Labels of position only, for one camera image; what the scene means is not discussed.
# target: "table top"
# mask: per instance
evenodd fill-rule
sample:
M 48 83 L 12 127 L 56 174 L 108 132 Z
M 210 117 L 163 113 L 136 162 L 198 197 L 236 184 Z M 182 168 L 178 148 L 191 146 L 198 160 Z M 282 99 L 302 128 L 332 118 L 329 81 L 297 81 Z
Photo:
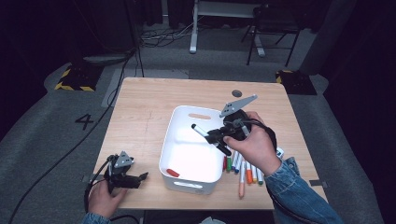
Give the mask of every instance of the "table top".
M 257 94 L 245 111 L 257 111 L 276 132 L 284 158 L 294 157 L 305 181 L 318 174 L 307 150 L 288 95 L 277 83 L 127 77 L 123 80 L 106 136 L 94 169 L 96 173 L 110 155 L 124 150 L 134 157 L 127 175 L 148 172 L 139 189 L 129 189 L 120 208 L 133 209 L 274 209 L 265 186 L 246 185 L 245 197 L 238 196 L 239 175 L 224 172 L 209 195 L 168 189 L 159 169 L 167 127 L 174 109 L 192 105 L 222 110 L 226 103 Z M 312 189 L 326 199 L 322 186 Z

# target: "chair leg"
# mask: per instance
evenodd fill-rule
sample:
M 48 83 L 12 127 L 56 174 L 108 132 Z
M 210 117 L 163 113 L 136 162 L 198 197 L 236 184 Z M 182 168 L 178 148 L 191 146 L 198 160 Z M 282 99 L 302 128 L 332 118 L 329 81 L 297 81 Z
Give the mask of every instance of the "chair leg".
M 242 37 L 241 43 L 245 41 L 245 38 L 247 37 L 248 33 L 250 32 L 252 24 L 249 25 L 247 28 L 247 32 L 244 34 L 244 37 Z
M 296 45 L 297 38 L 298 38 L 299 34 L 300 34 L 300 31 L 298 31 L 297 34 L 296 34 L 296 36 L 294 37 L 293 45 L 291 46 L 290 53 L 289 53 L 289 56 L 288 56 L 288 60 L 286 61 L 286 64 L 285 64 L 286 67 L 287 67 L 288 64 L 289 64 L 289 60 L 290 60 L 291 54 L 292 54 L 293 51 L 294 51 L 294 46 Z
M 283 37 L 285 37 L 286 34 L 283 34 L 277 41 L 276 41 L 276 45 L 283 39 Z
M 256 38 L 256 34 L 257 34 L 257 27 L 255 26 L 253 31 L 253 37 L 251 38 L 250 51 L 248 52 L 247 65 L 250 64 L 251 51 L 253 50 L 254 39 Z

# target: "person's left hand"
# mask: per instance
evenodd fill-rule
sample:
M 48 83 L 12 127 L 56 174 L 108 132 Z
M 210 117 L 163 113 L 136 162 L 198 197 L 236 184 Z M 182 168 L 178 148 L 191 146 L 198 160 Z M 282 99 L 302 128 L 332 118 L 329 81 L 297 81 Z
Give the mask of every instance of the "person's left hand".
M 110 218 L 116 212 L 128 189 L 121 189 L 116 196 L 108 193 L 107 181 L 103 180 L 93 186 L 89 197 L 88 211 L 102 217 Z

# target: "blue denim jacket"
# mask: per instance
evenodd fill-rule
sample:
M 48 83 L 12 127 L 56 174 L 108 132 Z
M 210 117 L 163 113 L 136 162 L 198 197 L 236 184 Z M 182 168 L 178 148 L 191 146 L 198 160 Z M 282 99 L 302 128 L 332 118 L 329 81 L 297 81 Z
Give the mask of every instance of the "blue denim jacket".
M 300 178 L 294 158 L 282 161 L 272 175 L 264 178 L 267 188 L 276 199 L 294 214 L 317 223 L 344 223 L 337 213 Z M 276 215 L 281 223 L 302 223 L 285 215 L 275 206 Z M 82 224 L 108 224 L 110 220 L 93 213 L 87 213 Z

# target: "white plastic bin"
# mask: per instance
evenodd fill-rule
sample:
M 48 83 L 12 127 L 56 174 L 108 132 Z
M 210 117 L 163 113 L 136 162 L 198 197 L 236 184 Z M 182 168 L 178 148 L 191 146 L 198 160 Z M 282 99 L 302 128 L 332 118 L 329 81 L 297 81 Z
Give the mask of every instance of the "white plastic bin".
M 221 178 L 224 154 L 210 145 L 192 127 L 204 131 L 218 129 L 223 124 L 220 111 L 196 106 L 178 106 L 172 115 L 163 141 L 160 171 L 165 186 L 196 194 L 210 194 Z M 169 175 L 167 169 L 180 174 Z

